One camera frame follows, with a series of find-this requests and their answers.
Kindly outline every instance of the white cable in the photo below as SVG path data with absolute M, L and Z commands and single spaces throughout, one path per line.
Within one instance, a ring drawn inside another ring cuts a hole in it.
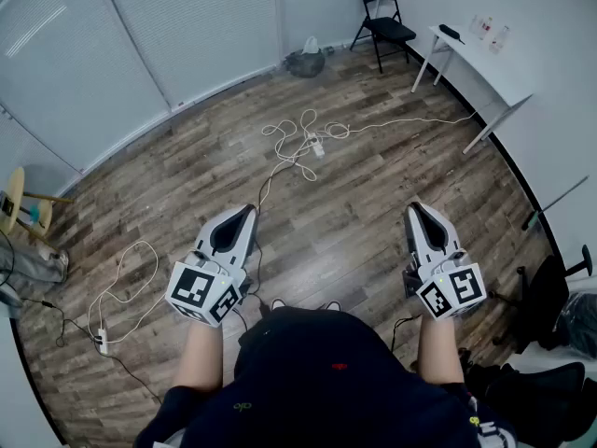
M 491 103 L 493 103 L 493 102 L 486 104 L 481 109 L 483 109 L 486 106 L 489 106 Z M 309 124 L 305 125 L 305 124 L 303 124 L 303 119 L 305 118 L 305 114 L 310 111 L 313 112 L 313 119 L 309 122 Z M 424 118 L 392 119 L 391 121 L 386 121 L 385 123 L 382 123 L 382 124 L 369 124 L 368 126 L 365 126 L 365 128 L 361 128 L 360 130 L 351 130 L 350 124 L 345 125 L 345 124 L 337 122 L 337 121 L 331 121 L 326 124 L 326 126 L 324 127 L 323 130 L 315 130 L 314 132 L 309 133 L 307 131 L 307 128 L 309 128 L 317 120 L 317 111 L 315 111 L 312 108 L 308 108 L 308 109 L 305 109 L 302 112 L 302 114 L 300 115 L 300 127 L 302 128 L 303 138 L 304 138 L 303 142 L 300 145 L 300 147 L 294 153 L 292 153 L 290 155 L 282 154 L 282 147 L 284 146 L 286 139 L 291 136 L 294 136 L 297 133 L 297 131 L 299 130 L 299 128 L 297 127 L 297 124 L 294 121 L 291 121 L 290 119 L 284 119 L 284 120 L 280 121 L 280 123 L 278 123 L 277 125 L 268 124 L 267 126 L 264 126 L 263 129 L 261 130 L 261 134 L 263 134 L 264 136 L 270 136 L 277 132 L 282 133 L 282 137 L 278 141 L 276 141 L 276 144 L 273 146 L 273 148 L 276 152 L 277 158 L 281 161 L 278 164 L 276 164 L 275 167 L 271 170 L 270 177 L 268 180 L 268 190 L 266 191 L 266 193 L 263 196 L 263 198 L 261 199 L 261 201 L 258 202 L 258 207 L 260 209 L 263 202 L 270 195 L 271 180 L 273 178 L 273 175 L 275 174 L 276 170 L 285 162 L 289 162 L 295 166 L 298 166 L 302 172 L 302 176 L 305 179 L 307 179 L 308 181 L 313 182 L 313 181 L 317 180 L 317 174 L 310 167 L 305 166 L 304 164 L 299 164 L 297 162 L 297 160 L 300 157 L 309 154 L 309 152 L 311 151 L 311 148 L 313 146 L 315 146 L 317 144 L 322 144 L 324 142 L 325 138 L 346 139 L 352 133 L 361 133 L 365 130 L 368 130 L 369 128 L 382 128 L 383 126 L 387 126 L 388 124 L 394 124 L 394 123 L 398 123 L 401 121 L 424 121 L 424 122 L 434 122 L 435 121 L 435 122 L 446 123 L 446 124 L 457 124 L 461 121 L 465 121 L 467 119 L 473 118 L 477 113 L 478 113 L 478 110 L 475 110 L 475 112 L 472 113 L 471 115 L 469 115 L 465 118 L 457 119 L 456 121 L 446 121 L 444 119 L 424 119 Z M 282 129 L 282 125 L 284 123 L 289 123 L 291 125 L 291 128 L 293 129 L 292 133 L 287 133 L 286 131 L 284 131 Z M 333 133 L 332 130 L 337 127 L 342 128 L 343 131 L 341 133 Z
M 124 260 L 124 256 L 126 256 L 127 252 L 129 252 L 132 248 L 136 247 L 139 244 L 145 244 L 145 245 L 147 245 L 147 247 L 149 247 L 152 250 L 153 255 L 156 257 L 156 269 L 154 270 L 153 274 L 151 275 L 151 278 L 147 282 L 145 282 L 143 284 L 143 286 L 139 290 L 137 290 L 137 292 L 130 299 L 124 301 L 122 299 L 119 299 L 116 295 L 114 295 L 109 290 L 116 284 L 116 282 L 118 282 L 118 278 L 120 276 L 120 269 L 122 268 L 122 261 Z M 120 263 L 118 264 L 118 268 L 116 271 L 116 279 L 110 285 L 110 287 L 103 290 L 102 293 L 100 293 L 100 295 L 98 295 L 95 298 L 95 300 L 90 305 L 90 309 L 87 312 L 87 330 L 90 333 L 91 337 L 93 337 L 95 339 L 95 335 L 91 332 L 91 327 L 90 327 L 91 308 L 93 307 L 93 305 L 95 305 L 95 302 L 98 302 L 98 312 L 100 315 L 100 329 L 102 329 L 104 327 L 103 322 L 102 322 L 102 299 L 104 298 L 104 294 L 108 294 L 109 296 L 111 296 L 112 298 L 117 300 L 119 303 L 129 303 L 129 302 L 133 301 L 134 298 L 137 297 L 143 291 L 143 289 L 146 288 L 151 283 L 151 281 L 154 279 L 154 277 L 156 276 L 156 273 L 158 272 L 159 264 L 160 264 L 160 260 L 158 259 L 158 254 L 156 253 L 155 249 L 151 246 L 151 244 L 146 241 L 138 241 L 138 242 L 134 243 L 133 245 L 131 245 L 130 247 L 128 247 L 122 253 L 122 256 L 120 257 Z M 143 319 L 145 317 L 147 317 L 154 308 L 156 308 L 156 306 L 163 300 L 163 298 L 165 296 L 166 296 L 166 294 L 164 292 L 161 295 L 161 297 L 156 301 L 156 303 L 154 303 L 151 306 L 151 308 L 143 314 L 143 316 L 139 319 L 139 321 L 136 323 L 136 325 L 131 330 L 129 330 L 123 337 L 120 337 L 117 340 L 104 341 L 104 343 L 118 343 L 118 342 L 122 342 L 124 339 L 126 339 L 129 335 L 131 335 L 135 330 L 137 330 L 139 328 L 139 325 L 141 325 L 141 322 L 143 321 Z

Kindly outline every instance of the black office chair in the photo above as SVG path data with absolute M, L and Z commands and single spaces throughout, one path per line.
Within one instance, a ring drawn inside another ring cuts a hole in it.
M 557 341 L 554 337 L 557 337 L 558 334 L 553 332 L 553 328 L 570 295 L 565 278 L 585 269 L 589 276 L 593 273 L 590 252 L 586 245 L 582 247 L 582 256 L 583 260 L 567 271 L 554 256 L 548 256 L 539 267 L 530 285 L 525 268 L 519 267 L 516 271 L 521 276 L 522 298 L 518 301 L 504 297 L 493 290 L 489 291 L 487 295 L 490 299 L 504 301 L 519 309 L 518 316 L 512 325 L 500 337 L 495 337 L 493 344 L 504 343 L 509 334 L 514 332 L 518 354 L 522 353 L 526 346 L 533 341 L 538 341 L 544 348 L 555 347 Z
M 386 53 L 386 54 L 380 56 L 380 52 L 377 48 L 377 42 L 378 41 L 387 41 L 390 43 L 395 43 L 396 45 L 399 45 L 400 47 L 402 47 L 402 49 L 406 53 L 407 63 L 408 63 L 409 62 L 409 53 L 407 52 L 404 45 L 407 41 L 414 40 L 416 38 L 417 34 L 415 34 L 411 29 L 407 28 L 406 26 L 404 26 L 402 24 L 402 19 L 400 18 L 400 10 L 398 10 L 397 0 L 393 0 L 394 3 L 396 4 L 396 13 L 394 14 L 394 17 L 392 17 L 392 18 L 381 17 L 378 19 L 372 19 L 371 16 L 369 15 L 368 4 L 370 2 L 378 2 L 378 1 L 383 1 L 383 0 L 363 0 L 363 4 L 365 4 L 365 11 L 367 12 L 367 16 L 363 20 L 363 24 L 361 25 L 361 28 L 359 28 L 358 33 L 356 34 L 356 37 L 354 38 L 354 42 L 351 45 L 351 51 L 353 50 L 356 40 L 360 40 L 361 38 L 367 38 L 369 36 L 372 36 L 373 37 L 373 45 L 375 45 L 375 54 L 377 55 L 377 64 L 380 66 L 380 73 L 383 73 L 382 58 L 389 56 L 389 55 L 394 55 L 395 53 L 398 53 L 400 50 L 392 51 L 391 53 Z M 367 28 L 371 32 L 371 35 L 365 35 L 365 36 L 359 37 L 359 35 L 361 35 L 361 32 L 363 31 L 363 28 Z

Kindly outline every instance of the bottle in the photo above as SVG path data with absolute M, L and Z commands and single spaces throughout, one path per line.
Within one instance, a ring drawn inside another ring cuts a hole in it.
M 475 17 L 473 18 L 473 21 L 470 22 L 470 26 L 468 27 L 468 31 L 471 34 L 476 35 L 478 28 L 479 28 L 479 17 L 477 15 L 475 15 Z
M 482 40 L 483 38 L 485 38 L 485 36 L 492 29 L 492 21 L 493 21 L 493 18 L 490 17 L 489 19 L 487 19 L 487 21 L 482 22 L 481 28 L 479 29 L 479 34 L 478 34 L 479 40 Z
M 483 28 L 484 32 L 483 32 L 483 37 L 481 38 L 481 40 L 483 38 L 485 38 L 485 36 L 487 36 L 487 34 L 489 33 L 489 31 L 492 29 L 492 21 L 493 18 L 490 17 L 486 22 L 485 22 L 485 27 Z
M 500 30 L 500 33 L 497 34 L 493 38 L 493 41 L 492 41 L 491 45 L 489 46 L 489 50 L 495 54 L 499 53 L 500 50 L 504 47 L 504 44 L 506 43 L 506 40 L 507 40 L 507 36 L 509 34 L 510 34 L 510 29 L 507 26 L 502 28 Z
M 482 39 L 482 38 L 483 38 L 483 37 L 482 37 L 482 35 L 483 35 L 483 32 L 484 32 L 484 30 L 483 30 L 483 27 L 484 27 L 484 26 L 485 26 L 485 19 L 483 19 L 483 18 L 479 18 L 479 19 L 477 20 L 477 28 L 475 28 L 475 32 L 474 32 L 474 34 L 475 34 L 475 35 L 476 35 L 476 36 L 477 36 L 479 39 Z

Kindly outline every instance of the baseboard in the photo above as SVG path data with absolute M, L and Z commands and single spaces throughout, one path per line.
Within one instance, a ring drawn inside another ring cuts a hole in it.
M 421 55 L 417 50 L 415 50 L 413 47 L 411 47 L 409 45 L 405 45 L 405 49 L 409 53 L 409 55 L 412 56 L 412 58 L 414 58 L 420 64 L 423 64 L 423 62 L 424 62 L 423 55 Z M 427 64 L 427 70 L 434 77 L 437 76 L 438 71 L 435 68 L 435 66 L 433 66 L 431 63 Z M 475 108 L 466 100 L 466 98 L 458 90 L 456 90 L 456 88 L 444 76 L 442 76 L 439 79 L 439 81 L 441 82 L 442 85 L 444 85 L 448 89 L 448 91 L 454 96 L 454 98 L 456 98 L 460 102 L 460 104 L 466 108 L 466 111 L 468 111 L 469 113 L 473 113 L 475 111 Z M 479 113 L 476 113 L 475 116 L 473 117 L 473 119 L 481 127 L 485 127 L 487 125 L 487 123 L 481 117 L 481 115 Z M 537 200 L 537 198 L 535 197 L 535 194 L 531 190 L 531 186 L 529 186 L 529 183 L 525 179 L 520 168 L 518 167 L 516 162 L 514 162 L 514 160 L 510 156 L 510 154 L 507 152 L 506 148 L 500 141 L 497 134 L 491 133 L 489 136 L 489 139 L 491 140 L 493 145 L 497 148 L 497 150 L 500 152 L 500 154 L 506 161 L 506 164 L 508 165 L 508 167 L 510 168 L 510 170 L 512 171 L 512 173 L 514 174 L 516 179 L 519 181 L 519 184 L 521 185 L 522 190 L 526 194 L 526 197 L 531 202 L 533 209 L 535 211 L 540 211 L 541 205 L 539 204 L 539 201 Z M 560 248 L 558 247 L 558 244 L 556 243 L 556 239 L 553 235 L 553 231 L 551 230 L 551 227 L 549 226 L 548 220 L 543 214 L 541 214 L 539 216 L 539 222 L 541 222 L 543 231 L 548 238 L 549 245 L 551 246 L 551 252 L 558 259 L 558 261 L 560 262 L 562 267 L 564 267 L 562 253 L 560 252 Z

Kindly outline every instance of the table leg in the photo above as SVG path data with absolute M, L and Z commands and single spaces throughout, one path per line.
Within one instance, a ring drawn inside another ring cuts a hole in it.
M 410 90 L 411 93 L 414 93 L 417 90 L 417 87 L 419 86 L 419 81 L 421 81 L 421 78 L 423 77 L 423 72 L 425 71 L 425 68 L 429 63 L 431 55 L 433 55 L 433 50 L 435 49 L 438 40 L 439 37 L 437 35 L 433 35 L 433 42 L 431 44 L 431 48 L 429 49 L 429 53 L 427 53 L 427 58 L 425 58 L 425 61 L 423 62 L 423 66 L 421 67 L 421 71 L 419 72 L 417 79 L 414 81 L 414 85 L 412 85 L 412 90 Z
M 467 147 L 465 147 L 463 154 L 466 154 L 468 151 L 470 151 L 470 148 L 472 148 L 476 143 L 478 143 L 481 140 L 481 138 L 485 139 L 485 137 L 493 133 L 493 128 L 498 123 L 498 121 L 511 111 L 512 108 L 507 108 L 500 114 L 498 114 L 495 118 L 493 118 L 491 122 L 487 126 L 485 126 L 485 128 L 483 128 L 483 130 L 479 134 L 477 134 L 477 137 L 473 139 Z
M 25 224 L 24 222 L 22 222 L 18 218 L 17 218 L 17 224 L 19 224 L 23 229 L 25 229 L 27 232 L 29 232 L 31 235 L 33 235 L 35 239 L 39 239 L 42 243 L 44 243 L 45 245 L 47 245 L 54 252 L 56 252 L 57 254 L 60 254 L 60 250 L 57 249 L 56 247 L 54 247 L 52 244 L 50 244 L 48 242 L 48 239 L 46 239 L 44 236 L 39 235 L 37 232 L 35 232 L 27 224 Z
M 27 196 L 28 198 L 36 198 L 36 199 L 45 199 L 47 201 L 55 201 L 56 203 L 72 204 L 75 202 L 72 199 L 55 198 L 53 196 L 44 196 L 43 194 L 33 194 L 32 192 L 24 192 L 22 195 Z
M 450 66 L 452 56 L 454 56 L 454 50 L 452 50 L 450 52 L 450 54 L 448 55 L 448 58 L 446 58 L 446 61 L 444 62 L 444 64 L 442 64 L 441 68 L 439 68 L 439 72 L 437 73 L 436 80 L 433 82 L 433 86 L 437 86 L 439 79 L 444 74 L 444 72 L 448 69 L 448 66 Z

